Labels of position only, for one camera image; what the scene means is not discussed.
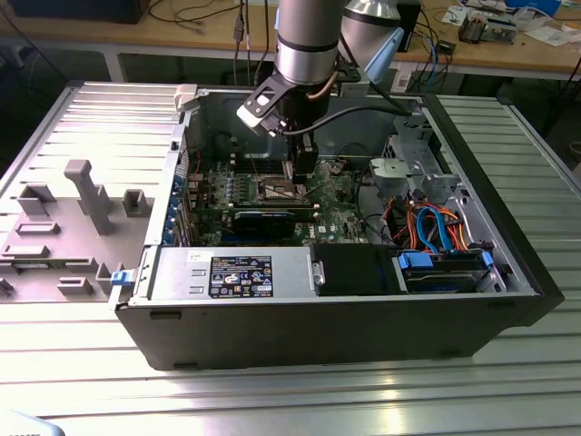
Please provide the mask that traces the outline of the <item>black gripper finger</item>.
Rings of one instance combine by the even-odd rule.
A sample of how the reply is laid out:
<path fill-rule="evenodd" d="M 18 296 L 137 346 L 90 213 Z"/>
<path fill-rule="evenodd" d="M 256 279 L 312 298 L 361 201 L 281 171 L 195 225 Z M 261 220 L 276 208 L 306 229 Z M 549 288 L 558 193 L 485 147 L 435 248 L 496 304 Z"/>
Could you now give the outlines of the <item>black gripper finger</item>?
<path fill-rule="evenodd" d="M 317 163 L 317 145 L 314 134 L 292 136 L 289 140 L 292 181 L 305 184 Z"/>

